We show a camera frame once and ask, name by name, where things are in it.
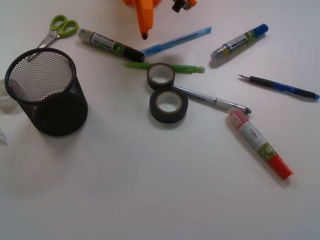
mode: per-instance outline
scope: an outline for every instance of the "silver pen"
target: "silver pen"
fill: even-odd
[[[230,101],[222,100],[220,98],[213,97],[213,96],[208,96],[208,95],[205,95],[205,94],[202,94],[202,93],[199,93],[196,91],[191,91],[191,90],[188,90],[188,89],[185,89],[185,88],[182,88],[179,86],[175,86],[175,85],[173,87],[181,90],[182,92],[184,92],[185,94],[187,94],[189,96],[194,96],[194,97],[199,98],[201,100],[205,100],[205,101],[207,101],[217,107],[220,107],[220,108],[230,109],[232,107],[235,107],[235,108],[239,109],[241,112],[243,112],[244,114],[250,114],[252,112],[249,108],[242,106],[242,105],[239,105],[239,104],[236,104],[236,103],[233,103],[233,102],[230,102]]]

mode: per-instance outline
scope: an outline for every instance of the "blue pen cap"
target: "blue pen cap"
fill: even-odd
[[[269,27],[265,24],[261,24],[260,26],[257,26],[255,29],[253,29],[256,38],[260,37],[262,34],[265,34],[266,32],[268,32],[268,30]]]

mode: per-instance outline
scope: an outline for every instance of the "black mesh pencil holder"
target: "black mesh pencil holder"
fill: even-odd
[[[87,118],[75,64],[60,50],[36,48],[20,55],[6,72],[5,88],[45,134],[70,134]]]

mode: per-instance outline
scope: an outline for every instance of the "marker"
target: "marker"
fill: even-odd
[[[236,104],[236,103],[233,103],[233,102],[230,102],[230,101],[222,100],[220,98],[213,97],[213,96],[208,96],[208,95],[196,92],[196,91],[191,91],[189,89],[185,89],[185,88],[182,88],[182,87],[179,87],[176,85],[174,85],[173,87],[181,90],[182,92],[186,93],[189,96],[193,96],[198,99],[205,100],[213,105],[216,105],[219,108],[230,109],[232,107],[235,107],[235,108],[239,109],[244,114],[252,113],[252,111],[249,108],[242,106],[242,105],[239,105],[239,104]]]
[[[256,129],[241,111],[232,107],[228,110],[228,118],[241,133],[242,137],[283,180],[294,174],[258,129]]]
[[[141,52],[143,52],[145,56],[150,56],[152,54],[156,54],[156,53],[162,52],[164,50],[170,49],[170,48],[172,48],[174,46],[177,46],[179,44],[183,44],[183,43],[188,42],[190,40],[193,40],[193,39],[196,39],[196,38],[200,38],[200,37],[202,37],[204,35],[207,35],[209,33],[211,33],[211,27],[206,27],[206,28],[204,28],[202,30],[195,31],[193,33],[178,37],[176,39],[173,39],[173,40],[161,43],[161,44],[157,44],[157,45],[151,46],[149,48],[146,48],[146,49],[142,50]]]
[[[228,57],[236,50],[239,50],[241,47],[255,41],[256,38],[266,33],[268,29],[269,28],[267,25],[262,24],[250,31],[247,31],[246,33],[232,39],[231,41],[223,44],[221,47],[213,51],[213,53],[211,54],[211,59],[219,60]]]
[[[319,95],[315,94],[314,92],[302,90],[300,88],[295,88],[293,86],[284,85],[275,81],[270,81],[267,79],[263,79],[260,77],[255,76],[248,76],[248,75],[239,75],[243,79],[247,80],[250,83],[255,83],[261,86],[265,86],[271,89],[277,89],[281,92],[288,92],[290,94],[297,95],[299,97],[307,98],[307,99],[319,99]]]
[[[112,52],[118,56],[126,57],[135,62],[143,62],[145,60],[145,55],[141,51],[102,36],[96,32],[81,29],[79,32],[79,38],[83,42],[98,46],[104,50]]]
[[[149,69],[154,63],[142,63],[142,62],[126,62],[123,63],[128,68],[135,68],[135,69]],[[182,73],[182,74],[204,74],[206,68],[204,66],[188,66],[188,65],[173,65],[169,64],[175,72]]]

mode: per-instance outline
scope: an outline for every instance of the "green pen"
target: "green pen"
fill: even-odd
[[[127,62],[123,63],[128,68],[134,69],[149,69],[154,63],[142,63],[142,62]],[[188,65],[173,65],[169,64],[174,71],[181,74],[192,74],[198,73],[203,74],[205,73],[206,68],[204,66],[188,66]]]

